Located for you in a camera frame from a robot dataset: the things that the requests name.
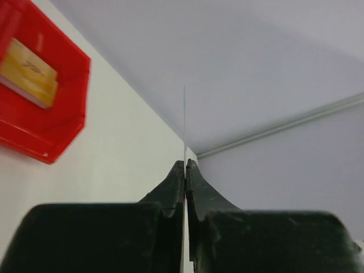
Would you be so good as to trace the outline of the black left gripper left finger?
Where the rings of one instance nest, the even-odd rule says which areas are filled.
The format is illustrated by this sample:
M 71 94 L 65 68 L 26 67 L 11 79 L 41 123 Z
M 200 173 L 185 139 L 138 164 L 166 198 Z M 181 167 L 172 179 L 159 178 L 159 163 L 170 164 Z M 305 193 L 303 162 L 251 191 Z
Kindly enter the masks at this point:
M 152 272 L 183 272 L 184 269 L 184 162 L 174 163 L 167 177 L 139 201 L 158 204 L 160 216 L 155 237 Z

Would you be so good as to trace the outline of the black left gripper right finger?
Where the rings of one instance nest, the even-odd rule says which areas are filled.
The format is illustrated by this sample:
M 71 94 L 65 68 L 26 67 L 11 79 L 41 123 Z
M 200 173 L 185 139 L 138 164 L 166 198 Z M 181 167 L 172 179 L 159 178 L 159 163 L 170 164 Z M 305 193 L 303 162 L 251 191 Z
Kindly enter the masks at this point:
M 189 159 L 186 166 L 186 199 L 189 228 L 189 260 L 194 272 L 216 272 L 215 242 L 220 234 L 210 220 L 217 212 L 240 212 L 203 177 L 198 164 Z

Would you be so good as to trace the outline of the silver VIP credit card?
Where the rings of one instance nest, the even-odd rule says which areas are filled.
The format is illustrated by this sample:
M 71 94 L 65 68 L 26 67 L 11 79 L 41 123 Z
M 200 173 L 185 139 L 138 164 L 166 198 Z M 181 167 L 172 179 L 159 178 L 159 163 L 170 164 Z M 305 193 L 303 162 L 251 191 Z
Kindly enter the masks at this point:
M 184 178 L 187 176 L 187 143 L 186 143 L 186 90 L 183 88 L 183 161 L 184 161 Z

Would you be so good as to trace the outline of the gold credit card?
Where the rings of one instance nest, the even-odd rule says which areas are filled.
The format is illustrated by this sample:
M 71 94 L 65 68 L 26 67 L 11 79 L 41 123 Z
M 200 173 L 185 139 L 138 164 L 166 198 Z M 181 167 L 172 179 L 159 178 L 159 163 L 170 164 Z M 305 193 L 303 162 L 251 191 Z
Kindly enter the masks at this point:
M 13 38 L 1 64 L 1 83 L 40 108 L 53 106 L 58 72 Z

